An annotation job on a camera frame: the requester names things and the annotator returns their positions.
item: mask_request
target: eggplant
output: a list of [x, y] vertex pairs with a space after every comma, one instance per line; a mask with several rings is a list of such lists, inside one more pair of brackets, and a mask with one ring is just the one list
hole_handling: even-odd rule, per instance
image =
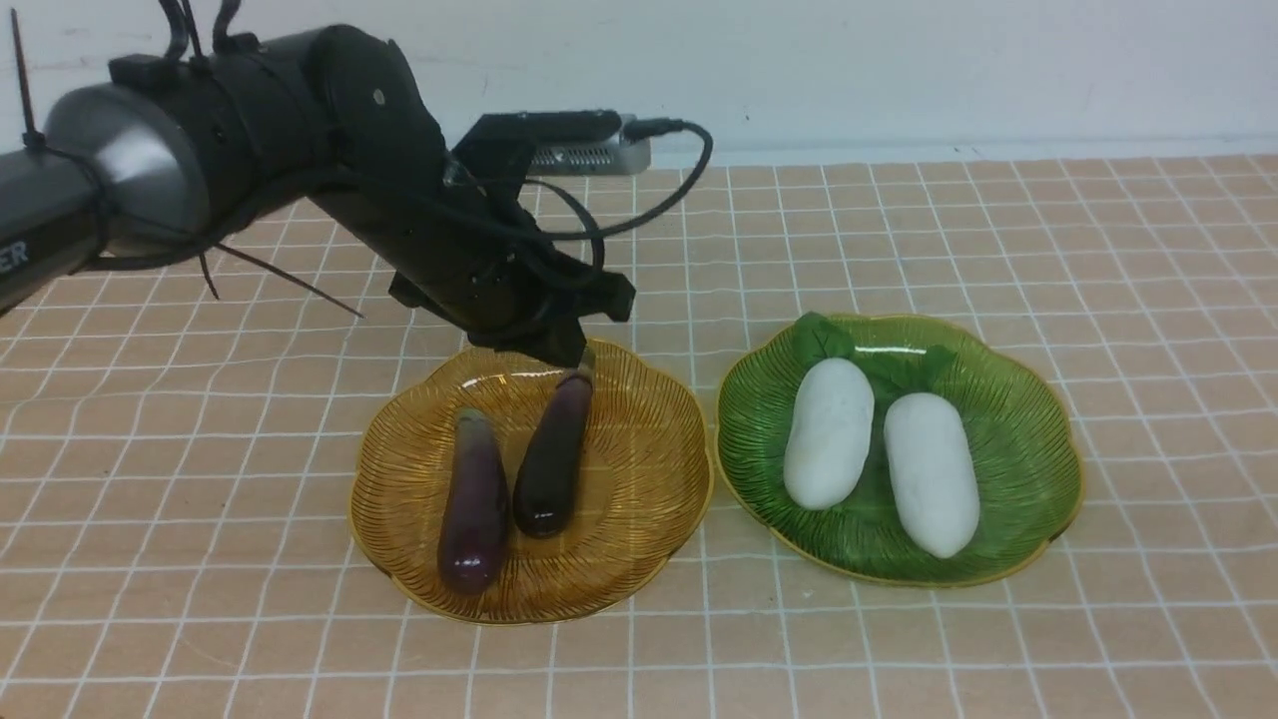
[[479, 595], [497, 581], [506, 563], [510, 492], [488, 418], [464, 407], [455, 423], [452, 479], [436, 559], [445, 586]]
[[594, 351], [587, 346], [581, 364], [555, 387], [519, 465], [512, 515], [515, 526], [529, 538], [550, 539], [573, 520], [593, 398]]

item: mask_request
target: tiled mat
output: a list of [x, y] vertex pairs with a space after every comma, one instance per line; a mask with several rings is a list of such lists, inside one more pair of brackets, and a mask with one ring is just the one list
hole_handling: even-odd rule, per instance
[[[569, 184], [601, 222], [677, 183]], [[569, 229], [552, 195], [546, 226]], [[804, 309], [923, 312], [1067, 400], [1077, 524], [1005, 582], [851, 585], [716, 498], [616, 610], [483, 630], [344, 521], [360, 433], [461, 337], [314, 207], [219, 257], [69, 277], [0, 322], [0, 715], [1140, 719], [1278, 706], [1278, 158], [748, 167], [608, 244], [694, 387]]]

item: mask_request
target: black cable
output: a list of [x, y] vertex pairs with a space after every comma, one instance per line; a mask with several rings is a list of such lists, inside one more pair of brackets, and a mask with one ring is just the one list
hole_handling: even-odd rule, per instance
[[675, 189], [675, 192], [670, 193], [670, 195], [667, 195], [666, 199], [662, 199], [661, 202], [658, 202], [656, 206], [651, 207], [642, 215], [636, 215], [622, 222], [608, 225], [606, 227], [593, 231], [587, 230], [587, 231], [564, 232], [564, 231], [519, 230], [507, 225], [501, 225], [489, 220], [484, 220], [482, 217], [468, 215], [437, 199], [429, 197], [422, 197], [410, 190], [405, 190], [401, 186], [395, 186], [387, 181], [376, 180], [372, 178], [360, 178], [360, 179], [364, 183], [376, 185], [386, 192], [400, 194], [405, 199], [414, 199], [417, 202], [422, 202], [423, 204], [429, 204], [432, 211], [438, 212], [443, 217], [459, 225], [465, 225], [466, 227], [475, 231], [495, 234], [504, 239], [528, 239], [535, 241], [542, 241], [542, 240], [567, 241], [567, 240], [594, 239], [594, 238], [603, 239], [643, 226], [656, 220], [657, 217], [665, 215], [667, 209], [677, 204], [684, 197], [688, 195], [689, 192], [691, 192], [693, 186], [697, 184], [697, 180], [699, 180], [702, 174], [705, 172], [705, 169], [709, 166], [711, 155], [714, 148], [714, 138], [711, 137], [711, 133], [705, 128], [698, 125], [697, 123], [690, 123], [686, 120], [666, 120], [666, 119], [636, 120], [626, 125], [626, 128], [622, 132], [630, 139], [648, 139], [662, 134], [672, 134], [675, 132], [690, 132], [702, 139], [702, 155], [700, 157], [698, 157], [697, 165], [693, 167], [693, 170], [688, 172], [688, 178], [685, 178], [684, 181], [679, 185], [679, 188]]

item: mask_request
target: amber glass plate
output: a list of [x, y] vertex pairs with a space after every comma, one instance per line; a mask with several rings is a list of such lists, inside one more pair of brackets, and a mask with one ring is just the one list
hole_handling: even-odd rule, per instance
[[713, 492], [705, 420], [693, 393], [630, 350], [590, 340], [596, 395], [578, 513], [555, 539], [511, 522], [501, 577], [484, 594], [450, 593], [436, 567], [449, 497], [454, 414], [493, 421], [507, 485], [562, 372], [521, 354], [472, 347], [373, 419], [350, 497], [355, 543], [410, 599], [477, 624], [585, 617], [627, 599], [693, 535]]
[[[822, 355], [843, 356], [884, 379], [875, 387], [870, 456], [856, 489], [831, 510], [810, 512], [790, 499], [782, 467], [795, 393]], [[980, 524], [950, 559], [918, 548], [896, 512], [883, 416], [909, 392], [932, 392], [958, 410], [975, 464]], [[783, 328], [743, 356], [720, 387], [717, 446], [728, 489], [783, 544], [883, 585], [960, 587], [1017, 572], [1066, 530], [1085, 494], [1070, 418], [1052, 388], [966, 329], [924, 315], [809, 313]]]

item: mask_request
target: daikon radish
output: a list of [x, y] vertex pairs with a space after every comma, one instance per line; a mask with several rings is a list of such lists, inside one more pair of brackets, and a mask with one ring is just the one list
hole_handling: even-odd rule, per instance
[[817, 363], [799, 383], [785, 488], [804, 510], [829, 510], [856, 489], [870, 451], [874, 392], [865, 373], [840, 356]]
[[906, 534], [939, 559], [958, 554], [980, 524], [976, 471], [958, 411], [935, 395], [907, 395], [887, 409], [883, 439]]

